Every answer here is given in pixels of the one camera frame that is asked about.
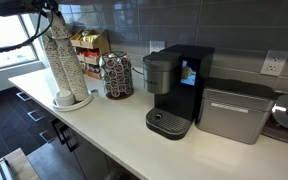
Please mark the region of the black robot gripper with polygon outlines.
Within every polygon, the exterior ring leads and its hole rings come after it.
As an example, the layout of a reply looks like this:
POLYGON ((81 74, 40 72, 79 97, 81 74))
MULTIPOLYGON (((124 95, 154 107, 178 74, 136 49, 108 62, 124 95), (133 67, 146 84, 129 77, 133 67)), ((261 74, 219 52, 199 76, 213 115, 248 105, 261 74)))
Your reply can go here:
POLYGON ((41 13, 45 10, 58 13, 58 3, 55 0, 0 0, 0 16, 41 13))

